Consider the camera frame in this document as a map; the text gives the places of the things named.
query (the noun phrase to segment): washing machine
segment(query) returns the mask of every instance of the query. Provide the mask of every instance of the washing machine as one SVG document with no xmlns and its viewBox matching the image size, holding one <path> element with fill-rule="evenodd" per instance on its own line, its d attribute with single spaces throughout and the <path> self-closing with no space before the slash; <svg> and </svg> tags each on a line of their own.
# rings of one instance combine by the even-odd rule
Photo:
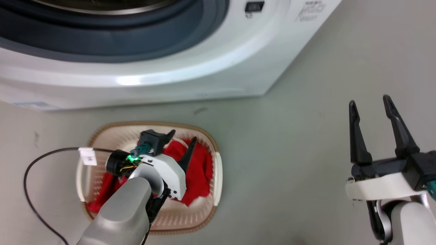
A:
<svg viewBox="0 0 436 245">
<path fill-rule="evenodd" d="M 35 110 L 264 95 L 341 0 L 0 0 L 0 100 Z"/>
</svg>

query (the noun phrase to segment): basket rim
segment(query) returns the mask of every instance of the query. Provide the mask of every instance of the basket rim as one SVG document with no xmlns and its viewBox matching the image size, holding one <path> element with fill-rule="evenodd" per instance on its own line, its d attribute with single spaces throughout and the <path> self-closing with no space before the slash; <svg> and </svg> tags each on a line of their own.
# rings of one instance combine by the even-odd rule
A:
<svg viewBox="0 0 436 245">
<path fill-rule="evenodd" d="M 106 131 L 110 128 L 120 127 L 120 126 L 135 126 L 135 125 L 137 125 L 137 126 L 168 126 L 168 127 L 177 127 L 177 128 L 196 130 L 196 131 L 204 134 L 212 143 L 215 152 L 219 153 L 219 148 L 218 148 L 217 143 L 215 142 L 215 139 L 212 138 L 212 136 L 206 130 L 204 130 L 200 127 L 188 125 L 188 124 L 174 123 L 174 122 L 171 122 L 171 123 L 170 122 L 159 122 L 159 121 L 133 121 L 133 122 L 116 122 L 116 123 L 106 124 L 106 125 L 100 127 L 97 131 L 95 131 L 93 133 L 93 135 L 88 140 L 87 146 L 92 147 L 92 145 L 94 144 L 97 137 L 101 133 L 103 133 L 104 131 Z M 89 221 L 92 222 L 95 217 L 92 215 L 92 213 L 86 207 L 86 204 L 87 204 L 86 202 L 82 202 L 82 209 L 83 209 L 83 212 L 85 213 L 86 217 L 89 219 Z M 150 230 L 150 235 L 174 235 L 174 234 L 185 234 L 185 233 L 191 233 L 194 231 L 198 231 L 210 222 L 210 220 L 215 215 L 216 209 L 217 209 L 217 206 L 214 206 L 212 208 L 210 214 L 208 215 L 208 217 L 197 226 L 194 226 L 191 228 L 173 229 L 173 230 L 155 230 L 155 231 Z"/>
</svg>

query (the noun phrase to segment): green led light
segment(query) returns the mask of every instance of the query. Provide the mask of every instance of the green led light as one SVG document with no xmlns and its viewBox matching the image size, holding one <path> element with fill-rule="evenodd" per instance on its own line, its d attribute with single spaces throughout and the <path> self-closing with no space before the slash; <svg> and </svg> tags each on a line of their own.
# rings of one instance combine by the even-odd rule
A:
<svg viewBox="0 0 436 245">
<path fill-rule="evenodd" d="M 127 156 L 127 159 L 129 160 L 129 161 L 131 161 L 131 162 L 134 162 L 134 161 L 137 161 L 137 160 L 139 160 L 139 157 L 137 157 L 137 158 L 133 158 L 132 156 Z"/>
</svg>

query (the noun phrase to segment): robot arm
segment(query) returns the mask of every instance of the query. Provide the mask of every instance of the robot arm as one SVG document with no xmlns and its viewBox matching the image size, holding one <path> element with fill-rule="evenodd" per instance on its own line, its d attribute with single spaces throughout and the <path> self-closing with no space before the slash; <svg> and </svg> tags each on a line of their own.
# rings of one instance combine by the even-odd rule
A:
<svg viewBox="0 0 436 245">
<path fill-rule="evenodd" d="M 436 220 L 427 201 L 436 198 L 436 152 L 420 153 L 398 110 L 383 96 L 394 129 L 396 157 L 373 161 L 359 127 L 360 117 L 350 102 L 350 153 L 354 164 L 345 187 L 347 196 L 366 201 L 374 236 L 387 245 L 434 244 Z M 410 201 L 399 200 L 409 197 Z M 391 200 L 382 205 L 382 200 Z"/>
<path fill-rule="evenodd" d="M 185 174 L 197 138 L 194 137 L 179 162 L 162 154 L 175 131 L 141 133 L 138 146 L 130 153 L 116 150 L 106 162 L 106 170 L 128 177 L 102 206 L 83 232 L 78 245 L 144 244 L 150 227 L 168 197 L 181 200 L 186 191 Z"/>
</svg>

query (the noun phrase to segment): teal connector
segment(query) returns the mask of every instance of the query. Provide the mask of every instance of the teal connector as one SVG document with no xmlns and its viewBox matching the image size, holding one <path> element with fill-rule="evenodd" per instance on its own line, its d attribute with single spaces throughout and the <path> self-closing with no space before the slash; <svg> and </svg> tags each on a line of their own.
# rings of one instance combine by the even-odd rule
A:
<svg viewBox="0 0 436 245">
<path fill-rule="evenodd" d="M 436 201 L 436 180 L 430 181 L 427 185 L 427 191 L 433 200 Z"/>
</svg>

